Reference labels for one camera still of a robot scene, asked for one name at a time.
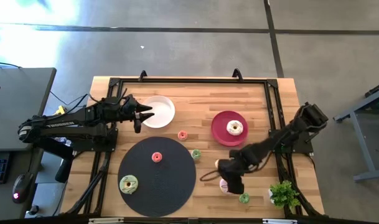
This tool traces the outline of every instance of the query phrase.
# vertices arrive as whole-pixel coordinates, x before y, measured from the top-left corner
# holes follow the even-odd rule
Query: green donut
[[[138,188],[138,180],[133,175],[124,176],[119,183],[120,190],[124,194],[132,194]]]
[[[194,159],[200,159],[200,156],[202,155],[202,153],[200,152],[200,150],[194,149],[194,150],[192,150],[192,152],[190,153],[190,155]]]
[[[249,194],[248,194],[248,193],[244,193],[244,194],[241,194],[241,195],[239,196],[239,201],[240,201],[241,203],[248,203],[249,200],[250,200],[250,197],[249,197]]]

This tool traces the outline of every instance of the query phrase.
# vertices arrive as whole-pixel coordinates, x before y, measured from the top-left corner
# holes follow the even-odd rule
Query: small green plant
[[[282,184],[271,185],[272,196],[274,204],[278,208],[283,208],[285,205],[289,205],[290,208],[300,205],[300,201],[295,197],[299,195],[295,190],[291,188],[291,182],[284,180]]]

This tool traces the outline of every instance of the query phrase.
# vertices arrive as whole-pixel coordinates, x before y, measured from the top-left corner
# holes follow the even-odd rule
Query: white pot
[[[271,189],[268,189],[268,194],[269,194],[269,198],[271,198],[273,195]]]

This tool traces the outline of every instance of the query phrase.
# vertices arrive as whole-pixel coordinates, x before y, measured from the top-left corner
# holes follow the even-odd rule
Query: wooden tabletop
[[[110,77],[94,77],[91,95],[100,99],[106,96]],[[279,78],[279,93],[286,123],[293,119],[299,108],[296,87],[291,78]],[[180,130],[188,132],[186,141],[179,141],[188,150],[200,149],[202,157],[196,162],[197,180],[192,196],[178,211],[168,217],[213,217],[213,218],[282,218],[282,209],[277,209],[269,200],[268,189],[279,182],[274,156],[264,169],[243,178],[245,192],[249,193],[247,204],[239,202],[237,195],[225,195],[219,188],[219,179],[200,182],[199,177],[214,170],[216,159],[228,158],[229,147],[217,143],[211,135],[213,117],[224,110],[240,113],[248,122],[249,134],[245,144],[260,142],[267,138],[269,119],[263,85],[221,83],[125,83],[127,94],[132,93],[141,103],[154,95],[163,95],[175,105],[172,122],[161,129],[142,126],[136,134],[133,123],[118,124],[119,137],[116,151],[112,153],[108,180],[103,202],[102,217],[140,217],[121,198],[118,189],[118,169],[124,155],[138,141],[150,136],[177,139]],[[67,183],[61,212],[66,212],[79,199],[88,186],[94,153],[84,152],[76,158]],[[323,213],[317,178],[311,160],[303,155],[293,155],[297,184],[314,208]],[[91,209],[96,205],[98,187],[94,191]]]

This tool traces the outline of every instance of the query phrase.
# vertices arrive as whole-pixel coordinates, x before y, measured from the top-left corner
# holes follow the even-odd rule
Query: red plate
[[[243,132],[238,136],[233,136],[227,131],[227,124],[232,120],[237,120],[243,125]],[[222,111],[212,121],[213,137],[224,146],[237,146],[241,144],[246,140],[248,131],[246,120],[234,111]]]

